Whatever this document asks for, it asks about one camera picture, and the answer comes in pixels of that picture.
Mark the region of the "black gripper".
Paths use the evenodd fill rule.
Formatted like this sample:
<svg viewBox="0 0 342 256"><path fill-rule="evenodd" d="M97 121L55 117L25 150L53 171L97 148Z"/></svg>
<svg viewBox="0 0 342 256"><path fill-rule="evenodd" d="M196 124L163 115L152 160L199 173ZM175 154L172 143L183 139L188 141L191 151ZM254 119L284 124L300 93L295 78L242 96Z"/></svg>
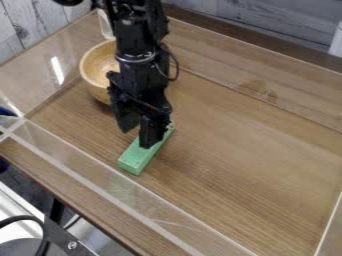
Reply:
<svg viewBox="0 0 342 256"><path fill-rule="evenodd" d="M170 84L170 54L116 54L120 71L109 71L108 95L120 130L140 122L139 146L150 149L170 130L172 107L166 97Z"/></svg>

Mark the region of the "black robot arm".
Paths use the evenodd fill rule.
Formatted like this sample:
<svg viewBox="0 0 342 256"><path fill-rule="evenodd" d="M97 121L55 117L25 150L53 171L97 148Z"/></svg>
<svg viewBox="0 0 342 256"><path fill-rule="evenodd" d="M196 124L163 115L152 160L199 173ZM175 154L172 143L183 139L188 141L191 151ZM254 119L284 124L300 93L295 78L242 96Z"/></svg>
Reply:
<svg viewBox="0 0 342 256"><path fill-rule="evenodd" d="M108 95L121 131L139 130L139 146L163 140L172 107L166 97L170 49L163 42L168 18L160 0L103 0L115 36L119 69L107 73Z"/></svg>

